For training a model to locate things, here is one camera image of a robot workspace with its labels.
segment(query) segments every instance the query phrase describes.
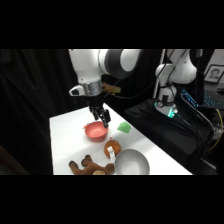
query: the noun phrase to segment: table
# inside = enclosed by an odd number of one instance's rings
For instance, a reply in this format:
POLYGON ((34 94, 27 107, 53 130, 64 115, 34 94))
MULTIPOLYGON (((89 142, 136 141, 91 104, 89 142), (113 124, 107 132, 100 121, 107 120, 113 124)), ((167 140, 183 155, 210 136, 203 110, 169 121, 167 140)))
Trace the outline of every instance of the table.
POLYGON ((107 139, 102 143, 91 142, 84 133, 84 126, 94 122, 89 108, 50 119, 54 175, 73 175, 69 162, 75 161, 82 169, 81 161, 86 155, 91 155, 98 165, 106 166, 110 159, 104 155, 103 149, 110 137, 119 141, 122 150, 135 149, 143 153, 150 164, 150 175, 191 175, 134 127, 129 134, 118 131, 118 126, 125 120, 109 106, 104 108, 109 109, 112 121, 107 139))

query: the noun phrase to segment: teddy bear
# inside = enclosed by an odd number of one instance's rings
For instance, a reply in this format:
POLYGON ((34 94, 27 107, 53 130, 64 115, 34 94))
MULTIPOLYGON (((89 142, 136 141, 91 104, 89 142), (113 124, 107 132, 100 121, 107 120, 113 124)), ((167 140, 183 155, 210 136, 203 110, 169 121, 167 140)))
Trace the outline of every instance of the teddy bear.
POLYGON ((114 172, 114 164, 110 163, 106 167, 101 167, 92 161, 90 155, 87 155, 85 159, 82 160, 82 166, 85 167, 80 170, 78 165, 71 161, 69 167, 75 175, 110 175, 114 172))

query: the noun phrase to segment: pink bowl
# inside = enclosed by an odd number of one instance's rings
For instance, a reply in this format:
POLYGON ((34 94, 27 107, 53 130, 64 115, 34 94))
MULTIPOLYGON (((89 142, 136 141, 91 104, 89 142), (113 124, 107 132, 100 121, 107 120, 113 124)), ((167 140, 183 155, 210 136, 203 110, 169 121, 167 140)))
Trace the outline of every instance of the pink bowl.
POLYGON ((91 141, 103 142, 107 137, 108 128, 104 128, 103 122, 97 121, 88 124, 85 132, 91 141))

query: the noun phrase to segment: green light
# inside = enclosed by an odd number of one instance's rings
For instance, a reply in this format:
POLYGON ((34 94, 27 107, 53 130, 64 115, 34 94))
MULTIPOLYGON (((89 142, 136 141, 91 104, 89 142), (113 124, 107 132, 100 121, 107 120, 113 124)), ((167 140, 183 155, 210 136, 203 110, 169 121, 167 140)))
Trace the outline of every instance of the green light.
POLYGON ((171 108, 171 109, 170 109, 170 112, 169 112, 169 114, 168 114, 168 117, 170 117, 170 118, 172 118, 172 117, 171 117, 172 110, 173 110, 173 109, 171 108))
POLYGON ((173 112, 173 108, 171 108, 168 114, 168 117, 173 118, 174 116, 175 116, 175 113, 173 112))

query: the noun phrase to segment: bowl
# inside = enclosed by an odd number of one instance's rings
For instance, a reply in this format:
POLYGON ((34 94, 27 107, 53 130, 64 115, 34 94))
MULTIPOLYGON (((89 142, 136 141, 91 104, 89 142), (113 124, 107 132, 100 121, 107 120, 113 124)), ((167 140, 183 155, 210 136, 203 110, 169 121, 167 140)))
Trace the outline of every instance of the bowl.
POLYGON ((101 121, 88 124, 85 130, 87 137, 93 142, 103 142, 108 133, 108 128, 104 128, 101 121))
POLYGON ((117 175, 149 175, 148 160, 139 151, 126 149, 115 160, 117 175))

